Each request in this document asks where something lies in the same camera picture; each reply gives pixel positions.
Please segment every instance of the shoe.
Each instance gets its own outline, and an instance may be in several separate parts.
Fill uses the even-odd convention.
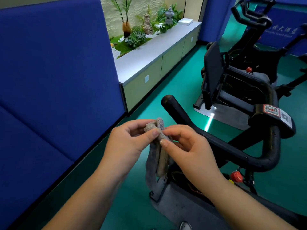
[[[179,230],[192,230],[192,227],[188,222],[184,221],[180,224]]]

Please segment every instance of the red tension knob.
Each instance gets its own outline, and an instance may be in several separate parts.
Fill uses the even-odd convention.
[[[248,68],[246,69],[246,72],[247,72],[247,73],[251,73],[252,70],[253,70],[253,69],[252,69],[251,67],[248,67]]]
[[[243,176],[239,171],[232,172],[230,178],[234,182],[243,182]]]

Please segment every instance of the forearm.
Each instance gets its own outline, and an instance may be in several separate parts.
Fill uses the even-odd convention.
[[[226,179],[220,180],[218,183],[219,190],[206,195],[234,229],[295,229]]]
[[[100,229],[119,185],[119,179],[98,168],[43,230]]]

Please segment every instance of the cabinet door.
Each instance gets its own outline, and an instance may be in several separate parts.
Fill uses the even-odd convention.
[[[182,58],[185,40],[182,39],[171,50],[163,55],[161,78],[164,77]]]
[[[196,45],[198,32],[199,27],[197,27],[185,37],[185,45],[183,47],[182,57],[184,57]]]
[[[128,111],[160,81],[162,57],[124,86]]]

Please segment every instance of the hand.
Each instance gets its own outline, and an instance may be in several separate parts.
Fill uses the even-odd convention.
[[[179,143],[161,140],[161,146],[179,165],[187,179],[204,195],[208,195],[206,193],[212,191],[209,187],[215,186],[224,177],[206,138],[186,125],[166,127],[163,133]]]
[[[103,158],[98,168],[103,168],[118,182],[132,169],[141,152],[158,135],[157,129],[144,133],[147,123],[154,120],[133,120],[115,127],[109,136]]]

